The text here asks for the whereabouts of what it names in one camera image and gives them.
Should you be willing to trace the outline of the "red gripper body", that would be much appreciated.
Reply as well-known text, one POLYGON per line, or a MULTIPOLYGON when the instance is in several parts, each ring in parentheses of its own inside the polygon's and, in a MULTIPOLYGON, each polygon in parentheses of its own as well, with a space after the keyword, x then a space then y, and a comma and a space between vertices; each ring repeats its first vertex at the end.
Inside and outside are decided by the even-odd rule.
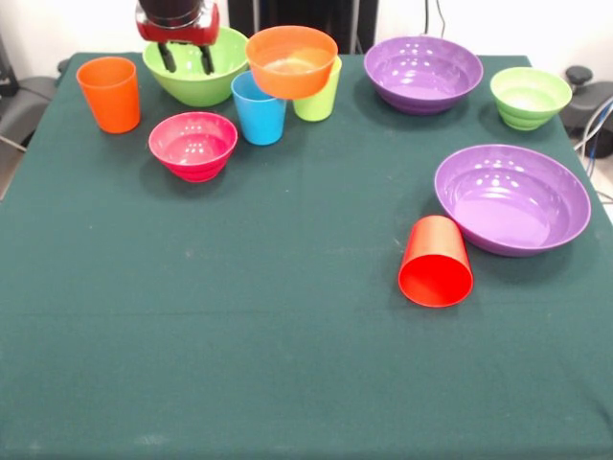
POLYGON ((135 20, 146 41, 213 45, 219 34, 217 4, 137 4, 135 20))

